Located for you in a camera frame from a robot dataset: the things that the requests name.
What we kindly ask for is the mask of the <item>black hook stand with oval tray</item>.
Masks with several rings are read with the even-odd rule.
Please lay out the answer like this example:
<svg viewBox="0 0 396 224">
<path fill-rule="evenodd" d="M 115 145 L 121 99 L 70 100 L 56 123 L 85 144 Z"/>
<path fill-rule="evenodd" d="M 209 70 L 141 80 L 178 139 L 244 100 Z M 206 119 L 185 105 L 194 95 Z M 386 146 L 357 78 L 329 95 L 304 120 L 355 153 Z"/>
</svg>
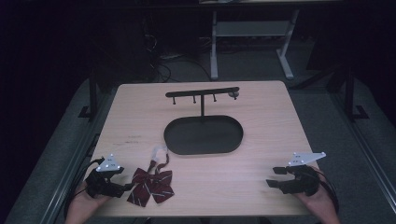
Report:
<svg viewBox="0 0 396 224">
<path fill-rule="evenodd" d="M 191 97 L 196 103 L 200 97 L 201 115 L 172 120 L 164 129 L 163 138 L 168 149 L 177 155 L 204 155 L 230 153 L 242 142 L 244 130 L 241 123 L 230 116 L 205 114 L 205 97 L 227 93 L 235 100 L 239 96 L 238 87 L 196 91 L 170 91 L 167 98 L 176 103 L 177 97 Z"/>
</svg>

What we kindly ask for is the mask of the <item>dark red striped bow tie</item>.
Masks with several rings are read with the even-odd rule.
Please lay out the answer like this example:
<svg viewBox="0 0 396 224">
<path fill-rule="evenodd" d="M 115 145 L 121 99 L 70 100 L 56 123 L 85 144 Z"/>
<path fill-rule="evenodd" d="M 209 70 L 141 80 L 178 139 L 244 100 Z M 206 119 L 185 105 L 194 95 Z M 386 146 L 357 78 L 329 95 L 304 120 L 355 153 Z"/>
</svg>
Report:
<svg viewBox="0 0 396 224">
<path fill-rule="evenodd" d="M 128 203 L 146 207 L 149 199 L 163 203 L 175 195 L 171 183 L 173 172 L 163 171 L 169 163 L 167 147 L 155 147 L 147 170 L 137 168 L 132 178 L 133 189 L 127 199 Z"/>
</svg>

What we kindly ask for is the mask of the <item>person's right hand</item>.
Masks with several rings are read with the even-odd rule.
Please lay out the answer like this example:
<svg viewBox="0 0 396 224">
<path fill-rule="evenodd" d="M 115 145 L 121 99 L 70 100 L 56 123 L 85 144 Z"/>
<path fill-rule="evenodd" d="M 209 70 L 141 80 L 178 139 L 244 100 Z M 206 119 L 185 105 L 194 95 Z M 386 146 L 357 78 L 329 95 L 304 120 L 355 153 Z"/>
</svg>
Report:
<svg viewBox="0 0 396 224">
<path fill-rule="evenodd" d="M 320 179 L 318 191 L 312 196 L 306 196 L 304 193 L 296 193 L 294 197 L 296 197 L 321 224 L 341 224 L 332 201 L 332 196 L 328 191 L 324 174 L 316 167 L 314 167 L 314 170 L 318 173 Z"/>
</svg>

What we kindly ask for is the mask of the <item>white metal table frame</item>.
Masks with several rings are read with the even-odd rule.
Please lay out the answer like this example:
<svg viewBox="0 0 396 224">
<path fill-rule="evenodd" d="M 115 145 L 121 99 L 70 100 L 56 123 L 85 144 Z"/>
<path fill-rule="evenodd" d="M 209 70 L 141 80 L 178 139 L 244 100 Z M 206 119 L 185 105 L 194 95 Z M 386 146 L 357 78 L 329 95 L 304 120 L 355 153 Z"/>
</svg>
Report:
<svg viewBox="0 0 396 224">
<path fill-rule="evenodd" d="M 299 16 L 300 10 L 295 9 L 288 21 L 220 21 L 218 13 L 212 13 L 212 34 L 210 50 L 210 78 L 219 78 L 217 38 L 218 37 L 284 37 L 281 48 L 276 50 L 277 58 L 283 69 L 285 78 L 294 79 L 287 60 L 287 50 L 293 35 L 293 31 Z"/>
</svg>

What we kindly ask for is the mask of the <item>person's left hand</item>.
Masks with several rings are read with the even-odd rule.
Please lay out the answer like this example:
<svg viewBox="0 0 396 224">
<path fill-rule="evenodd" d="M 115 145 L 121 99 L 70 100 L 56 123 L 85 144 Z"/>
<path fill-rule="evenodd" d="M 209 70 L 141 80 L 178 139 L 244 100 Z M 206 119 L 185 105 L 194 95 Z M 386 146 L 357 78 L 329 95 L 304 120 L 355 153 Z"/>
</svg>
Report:
<svg viewBox="0 0 396 224">
<path fill-rule="evenodd" d="M 110 200 L 109 196 L 99 195 L 92 198 L 85 190 L 86 182 L 76 189 L 75 197 L 69 204 L 65 224 L 84 224 L 102 205 Z"/>
</svg>

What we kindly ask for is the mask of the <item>black metal stand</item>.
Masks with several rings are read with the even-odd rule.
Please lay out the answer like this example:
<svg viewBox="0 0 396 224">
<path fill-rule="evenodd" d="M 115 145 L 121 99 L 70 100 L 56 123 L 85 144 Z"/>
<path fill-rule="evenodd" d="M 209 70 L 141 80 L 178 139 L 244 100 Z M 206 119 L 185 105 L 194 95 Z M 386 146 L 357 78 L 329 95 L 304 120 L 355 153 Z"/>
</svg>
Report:
<svg viewBox="0 0 396 224">
<path fill-rule="evenodd" d="M 345 113 L 347 118 L 354 122 L 356 119 L 368 119 L 369 116 L 361 105 L 354 105 L 355 78 L 349 66 L 345 74 Z"/>
<path fill-rule="evenodd" d="M 78 116 L 80 118 L 88 119 L 89 121 L 94 120 L 98 110 L 98 99 L 97 99 L 97 78 L 96 72 L 93 68 L 89 75 L 89 104 L 81 108 Z"/>
</svg>

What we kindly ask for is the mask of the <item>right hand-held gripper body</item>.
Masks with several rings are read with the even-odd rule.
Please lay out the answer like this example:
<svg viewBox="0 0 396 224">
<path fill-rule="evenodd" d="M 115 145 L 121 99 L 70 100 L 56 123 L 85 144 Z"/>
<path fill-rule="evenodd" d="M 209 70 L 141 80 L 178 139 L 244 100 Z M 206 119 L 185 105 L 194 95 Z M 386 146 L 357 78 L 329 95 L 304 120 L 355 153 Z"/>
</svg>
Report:
<svg viewBox="0 0 396 224">
<path fill-rule="evenodd" d="M 288 165 L 282 168 L 282 174 L 292 174 L 294 178 L 281 185 L 284 194 L 303 192 L 306 196 L 312 196 L 318 191 L 320 179 L 316 171 L 308 166 L 308 163 L 317 161 L 326 156 L 325 152 L 303 153 L 294 152 Z"/>
</svg>

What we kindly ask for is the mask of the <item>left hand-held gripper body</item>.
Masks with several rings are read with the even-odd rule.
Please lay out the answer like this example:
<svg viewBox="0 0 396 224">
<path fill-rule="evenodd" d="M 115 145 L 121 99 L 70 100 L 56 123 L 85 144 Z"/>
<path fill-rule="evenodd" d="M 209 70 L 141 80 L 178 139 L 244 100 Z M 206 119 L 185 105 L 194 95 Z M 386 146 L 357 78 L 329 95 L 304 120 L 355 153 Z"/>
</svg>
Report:
<svg viewBox="0 0 396 224">
<path fill-rule="evenodd" d="M 113 183 L 109 177 L 110 171 L 118 170 L 121 166 L 113 154 L 99 160 L 99 165 L 94 168 L 86 178 L 87 193 L 94 198 L 96 195 L 120 198 L 124 192 L 123 186 Z"/>
</svg>

